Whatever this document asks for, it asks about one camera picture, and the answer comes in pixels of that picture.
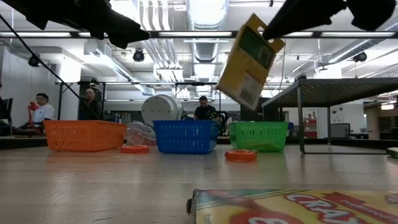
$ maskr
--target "white cylinder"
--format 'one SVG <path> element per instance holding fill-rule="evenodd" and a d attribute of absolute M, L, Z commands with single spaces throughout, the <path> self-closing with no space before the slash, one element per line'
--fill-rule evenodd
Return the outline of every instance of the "white cylinder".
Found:
<path fill-rule="evenodd" d="M 153 126 L 156 120 L 180 120 L 182 103 L 174 96 L 152 96 L 142 104 L 141 115 L 145 123 Z"/>

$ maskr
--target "green label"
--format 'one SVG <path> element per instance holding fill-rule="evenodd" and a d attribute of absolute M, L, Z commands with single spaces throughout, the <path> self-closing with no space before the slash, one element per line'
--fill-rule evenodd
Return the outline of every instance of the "green label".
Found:
<path fill-rule="evenodd" d="M 275 57 L 275 52 L 258 32 L 255 32 L 249 27 L 244 28 L 239 47 L 265 69 L 269 70 L 272 60 Z"/>

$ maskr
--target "barcode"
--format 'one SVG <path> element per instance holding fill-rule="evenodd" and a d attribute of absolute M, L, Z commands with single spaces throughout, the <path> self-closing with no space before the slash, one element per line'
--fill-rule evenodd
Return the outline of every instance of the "barcode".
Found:
<path fill-rule="evenodd" d="M 243 101 L 245 101 L 247 104 L 249 105 L 253 105 L 255 100 L 256 100 L 256 96 L 253 96 L 253 93 L 249 92 L 247 89 L 243 88 L 242 92 L 239 96 Z"/>

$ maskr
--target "green basket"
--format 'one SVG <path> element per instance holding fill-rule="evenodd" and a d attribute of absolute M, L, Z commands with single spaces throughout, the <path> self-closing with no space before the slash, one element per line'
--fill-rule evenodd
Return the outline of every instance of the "green basket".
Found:
<path fill-rule="evenodd" d="M 286 135 L 286 122 L 233 122 L 229 125 L 229 138 L 235 149 L 282 152 Z"/>

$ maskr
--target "orange basket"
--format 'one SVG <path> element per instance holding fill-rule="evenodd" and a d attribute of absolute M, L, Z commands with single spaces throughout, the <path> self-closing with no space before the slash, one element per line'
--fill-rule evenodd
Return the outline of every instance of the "orange basket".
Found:
<path fill-rule="evenodd" d="M 125 124 L 107 121 L 44 121 L 49 149 L 97 152 L 121 147 Z"/>

